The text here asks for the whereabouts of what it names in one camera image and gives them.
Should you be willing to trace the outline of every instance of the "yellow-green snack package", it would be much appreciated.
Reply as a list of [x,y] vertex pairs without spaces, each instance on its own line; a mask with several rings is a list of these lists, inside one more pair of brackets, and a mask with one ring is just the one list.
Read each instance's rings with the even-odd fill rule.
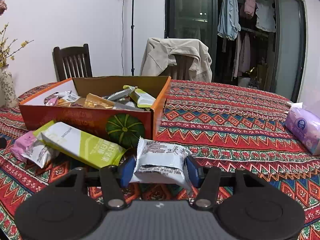
[[34,136],[44,144],[94,168],[118,165],[126,149],[63,122],[50,121]]
[[[123,89],[132,88],[132,86],[124,85]],[[133,92],[129,94],[133,101],[136,102],[139,108],[150,108],[156,99],[149,95],[147,92],[136,88]]]

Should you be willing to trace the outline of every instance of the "dried flower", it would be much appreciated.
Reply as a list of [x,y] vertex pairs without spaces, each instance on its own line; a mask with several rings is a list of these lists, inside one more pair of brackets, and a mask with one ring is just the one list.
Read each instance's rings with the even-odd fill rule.
[[4,11],[7,9],[7,5],[4,0],[0,0],[0,16],[3,15]]
[[23,43],[21,43],[21,47],[24,48],[28,43],[29,43],[29,41],[24,41]]
[[7,23],[6,25],[4,25],[4,28],[2,31],[0,31],[0,68],[4,67],[7,65],[7,58],[10,58],[11,60],[14,60],[14,55],[16,52],[18,52],[20,49],[24,48],[27,44],[29,44],[32,41],[24,41],[23,43],[21,43],[21,47],[19,49],[17,49],[16,51],[10,53],[10,46],[12,45],[12,43],[14,43],[17,39],[13,39],[13,41],[6,46],[6,49],[4,49],[4,45],[7,42],[8,38],[4,37],[5,31],[7,29],[7,27],[9,26],[9,23]]

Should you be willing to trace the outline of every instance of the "beige jacket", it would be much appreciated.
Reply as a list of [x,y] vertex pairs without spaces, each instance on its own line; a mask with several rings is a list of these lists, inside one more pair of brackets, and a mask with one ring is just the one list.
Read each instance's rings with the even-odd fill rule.
[[158,76],[168,66],[177,65],[175,54],[193,58],[189,68],[192,81],[211,82],[208,47],[196,39],[149,38],[141,64],[141,76]]

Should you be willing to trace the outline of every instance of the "glass door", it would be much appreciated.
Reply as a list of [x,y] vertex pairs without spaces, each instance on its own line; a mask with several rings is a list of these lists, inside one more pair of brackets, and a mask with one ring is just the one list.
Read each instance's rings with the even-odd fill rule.
[[166,38],[201,40],[212,58],[212,73],[217,46],[216,0],[166,0]]
[[300,91],[306,48],[306,20],[301,0],[276,0],[276,56],[271,92],[293,102]]

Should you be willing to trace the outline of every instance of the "barcode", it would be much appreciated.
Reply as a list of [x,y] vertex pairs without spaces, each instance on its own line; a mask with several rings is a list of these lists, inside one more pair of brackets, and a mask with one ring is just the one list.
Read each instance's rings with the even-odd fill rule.
[[69,102],[74,102],[76,100],[77,99],[75,97],[73,97],[73,96],[68,96],[68,98],[67,98],[67,101],[69,101]]

